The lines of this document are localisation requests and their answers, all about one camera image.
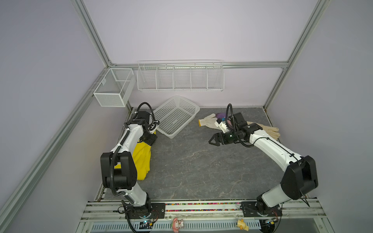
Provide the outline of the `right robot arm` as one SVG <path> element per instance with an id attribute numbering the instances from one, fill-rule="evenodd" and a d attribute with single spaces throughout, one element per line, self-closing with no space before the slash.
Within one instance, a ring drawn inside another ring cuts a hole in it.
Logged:
<path id="1" fill-rule="evenodd" d="M 284 172 L 280 184 L 257 197 L 253 210 L 259 215 L 267 216 L 281 203 L 301 199 L 318 187 L 316 162 L 311 156 L 301 156 L 286 148 L 257 123 L 244 121 L 241 113 L 228 117 L 227 129 L 227 132 L 214 134 L 209 144 L 257 147 Z"/>

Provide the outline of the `yellow trousers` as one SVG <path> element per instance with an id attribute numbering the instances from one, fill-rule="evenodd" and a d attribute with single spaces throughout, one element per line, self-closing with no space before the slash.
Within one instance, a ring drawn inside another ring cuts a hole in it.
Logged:
<path id="1" fill-rule="evenodd" d="M 117 164 L 114 165 L 114 169 L 121 169 L 120 165 L 120 154 L 126 151 L 128 147 L 125 143 L 122 143 L 124 136 L 129 133 L 129 130 L 125 130 L 119 139 L 116 147 L 112 150 L 115 152 L 117 148 L 120 148 L 118 155 L 117 155 Z M 146 175 L 150 171 L 150 161 L 151 161 L 151 146 L 145 142 L 140 142 L 136 144 L 134 150 L 131 151 L 132 158 L 137 170 L 137 181 L 143 181 L 146 178 Z"/>

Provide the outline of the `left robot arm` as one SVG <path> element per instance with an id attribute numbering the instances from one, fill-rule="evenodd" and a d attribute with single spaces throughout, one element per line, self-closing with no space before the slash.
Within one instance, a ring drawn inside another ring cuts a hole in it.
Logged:
<path id="1" fill-rule="evenodd" d="M 124 124 L 124 133 L 116 146 L 100 158 L 103 186 L 110 189 L 113 196 L 121 197 L 125 212 L 133 218 L 149 218 L 152 214 L 151 199 L 137 183 L 134 151 L 138 142 L 148 146 L 155 143 L 157 125 L 153 114 L 136 111 Z"/>

